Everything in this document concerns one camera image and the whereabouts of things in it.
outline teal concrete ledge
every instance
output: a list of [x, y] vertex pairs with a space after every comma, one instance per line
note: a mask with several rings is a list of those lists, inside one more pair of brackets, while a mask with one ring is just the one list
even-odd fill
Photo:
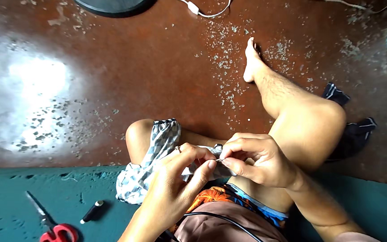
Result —
[[[124, 167], [0, 169], [0, 242], [36, 242], [46, 231], [24, 192], [30, 191], [56, 223], [75, 226], [83, 242], [115, 242], [138, 206], [115, 199], [115, 182]], [[387, 184], [330, 173], [315, 178], [333, 194], [365, 231], [387, 242]], [[110, 208], [100, 220], [80, 224], [97, 200]], [[320, 241], [294, 210], [287, 223], [290, 241]]]
[[[24, 192], [30, 191], [56, 223], [68, 223], [84, 242], [117, 241], [138, 206], [115, 199], [124, 167], [0, 169], [0, 242], [37, 242], [46, 231]], [[97, 200], [110, 208], [99, 221], [80, 224]]]

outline fabric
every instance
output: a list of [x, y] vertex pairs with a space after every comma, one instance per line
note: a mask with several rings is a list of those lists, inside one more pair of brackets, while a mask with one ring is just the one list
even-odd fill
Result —
[[207, 202], [225, 201], [240, 205], [259, 214], [276, 227], [284, 227], [285, 220], [288, 218], [287, 214], [275, 211], [256, 201], [254, 198], [250, 198], [248, 195], [249, 199], [245, 198], [243, 196], [246, 196], [246, 194], [240, 191], [241, 190], [233, 184], [213, 186], [210, 189], [203, 190], [196, 196], [193, 204], [186, 213], [192, 212], [194, 209]]
[[[210, 212], [231, 218], [264, 242], [287, 242], [276, 227], [262, 219], [258, 214], [234, 203], [224, 201], [208, 202], [199, 206], [194, 212]], [[250, 235], [232, 223], [207, 215], [186, 217], [174, 235], [182, 242], [255, 241]], [[365, 234], [346, 232], [338, 235], [334, 242], [379, 241]]]
[[[116, 199], [129, 204], [142, 204], [150, 183], [151, 174], [154, 167], [160, 159], [171, 153], [177, 146], [181, 135], [181, 125], [175, 118], [155, 121], [150, 134], [150, 146], [140, 165], [129, 163], [125, 170], [117, 177], [116, 181]], [[208, 148], [216, 157], [222, 152], [222, 145]], [[187, 181], [198, 166], [192, 163], [182, 173], [182, 179]], [[210, 180], [219, 178], [228, 178], [232, 171], [218, 162]]]
[[255, 205], [257, 209], [265, 216], [265, 218], [268, 220], [271, 220], [276, 227], [281, 227], [281, 228], [284, 227], [285, 221], [289, 217], [288, 213], [282, 213], [263, 205], [260, 201], [247, 195], [247, 193], [239, 189], [234, 184], [228, 183], [227, 185], [231, 187], [235, 191], [235, 193], [240, 197], [242, 197], [244, 200], [250, 201], [252, 206]]
[[[339, 90], [332, 82], [326, 85], [322, 97], [334, 101], [342, 107], [350, 101], [350, 97]], [[347, 124], [340, 142], [338, 142], [336, 149], [326, 162], [340, 161], [359, 153], [367, 145], [368, 139], [376, 127], [377, 124], [371, 117], [358, 123]]]
[[350, 97], [338, 89], [337, 86], [332, 82], [329, 82], [326, 85], [325, 90], [322, 93], [322, 97], [334, 101], [340, 104], [340, 106], [344, 106], [347, 102], [350, 101]]
[[346, 125], [337, 147], [326, 162], [340, 161], [359, 153], [368, 142], [377, 124], [373, 118], [366, 118], [358, 123]]

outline black round base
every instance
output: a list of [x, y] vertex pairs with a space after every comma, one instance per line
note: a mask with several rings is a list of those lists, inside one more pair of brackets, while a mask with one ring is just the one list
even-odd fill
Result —
[[126, 18], [140, 14], [157, 0], [74, 0], [80, 7], [96, 15]]

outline hairy leg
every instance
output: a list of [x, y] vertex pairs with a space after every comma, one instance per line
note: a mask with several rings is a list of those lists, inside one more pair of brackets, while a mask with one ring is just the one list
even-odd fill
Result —
[[[149, 149], [153, 122], [154, 119], [138, 120], [126, 130], [126, 146], [133, 164], [141, 164]], [[225, 144], [226, 140], [211, 139], [182, 128], [179, 144], [184, 143], [213, 147], [215, 144]]]
[[[265, 110], [276, 119], [269, 135], [290, 161], [304, 171], [316, 170], [340, 140], [346, 125], [344, 110], [272, 71], [260, 59], [253, 38], [245, 53], [244, 80], [255, 82]], [[279, 212], [287, 212], [293, 204], [283, 189], [264, 187], [240, 176], [231, 178], [229, 183]]]

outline black thread spool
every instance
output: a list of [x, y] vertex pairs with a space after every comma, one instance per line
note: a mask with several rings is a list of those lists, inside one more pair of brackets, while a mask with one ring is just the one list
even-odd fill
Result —
[[96, 201], [95, 204], [89, 209], [89, 211], [86, 213], [85, 216], [83, 216], [83, 219], [80, 220], [81, 224], [89, 222], [93, 216], [98, 212], [98, 210], [102, 207], [104, 204], [104, 201]]

